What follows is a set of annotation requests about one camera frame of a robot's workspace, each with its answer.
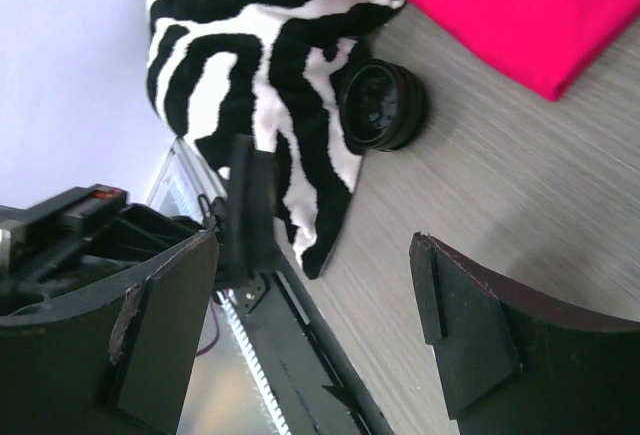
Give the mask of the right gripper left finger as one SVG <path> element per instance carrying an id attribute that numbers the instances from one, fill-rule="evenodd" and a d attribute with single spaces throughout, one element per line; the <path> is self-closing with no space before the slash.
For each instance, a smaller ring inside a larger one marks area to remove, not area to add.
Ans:
<path id="1" fill-rule="evenodd" d="M 1 320 L 5 434 L 176 432 L 216 273 L 199 232 Z"/>

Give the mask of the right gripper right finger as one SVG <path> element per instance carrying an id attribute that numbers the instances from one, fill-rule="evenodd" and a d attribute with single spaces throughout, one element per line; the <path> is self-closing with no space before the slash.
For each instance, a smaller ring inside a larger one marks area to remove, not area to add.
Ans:
<path id="1" fill-rule="evenodd" d="M 462 434 L 635 434 L 639 325 L 496 273 L 433 236 L 409 249 L 425 342 Z"/>

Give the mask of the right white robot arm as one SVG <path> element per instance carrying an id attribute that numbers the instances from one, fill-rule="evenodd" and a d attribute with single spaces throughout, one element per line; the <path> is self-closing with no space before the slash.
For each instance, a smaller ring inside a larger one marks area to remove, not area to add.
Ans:
<path id="1" fill-rule="evenodd" d="M 1 430 L 175 434 L 203 323 L 242 282 L 220 230 L 73 188 L 1 211 Z M 462 434 L 635 434 L 639 326 L 552 298 L 416 234 L 410 266 L 448 417 Z M 253 267 L 240 321 L 279 434 L 380 434 L 383 419 L 283 282 Z"/>

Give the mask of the stack of black lids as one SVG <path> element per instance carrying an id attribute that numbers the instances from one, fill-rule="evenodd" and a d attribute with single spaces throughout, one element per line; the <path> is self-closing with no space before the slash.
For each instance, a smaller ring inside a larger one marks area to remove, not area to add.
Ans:
<path id="1" fill-rule="evenodd" d="M 424 82 L 395 63 L 369 59 L 348 76 L 339 96 L 347 145 L 359 153 L 393 152 L 420 134 L 428 118 Z"/>

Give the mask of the zebra print pillow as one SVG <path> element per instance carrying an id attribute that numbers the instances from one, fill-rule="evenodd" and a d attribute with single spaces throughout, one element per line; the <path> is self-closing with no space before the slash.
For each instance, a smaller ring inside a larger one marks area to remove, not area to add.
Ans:
<path id="1" fill-rule="evenodd" d="M 354 195 L 363 152 L 347 139 L 339 92 L 367 37 L 406 0 L 146 0 L 146 91 L 157 116 L 212 170 L 235 139 L 271 152 L 276 214 L 296 263 L 318 278 Z"/>

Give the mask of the pink folded cloth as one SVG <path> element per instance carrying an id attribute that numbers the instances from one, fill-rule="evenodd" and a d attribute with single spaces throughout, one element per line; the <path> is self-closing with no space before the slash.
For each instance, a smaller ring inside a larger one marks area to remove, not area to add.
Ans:
<path id="1" fill-rule="evenodd" d="M 639 16 L 639 0 L 408 0 L 483 62 L 549 101 Z"/>

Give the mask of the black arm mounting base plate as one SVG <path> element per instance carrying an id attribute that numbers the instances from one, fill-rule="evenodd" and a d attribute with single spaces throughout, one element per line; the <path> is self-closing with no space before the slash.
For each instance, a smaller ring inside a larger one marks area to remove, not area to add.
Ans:
<path id="1" fill-rule="evenodd" d="M 392 435 L 384 414 L 291 264 L 225 289 L 291 434 Z"/>

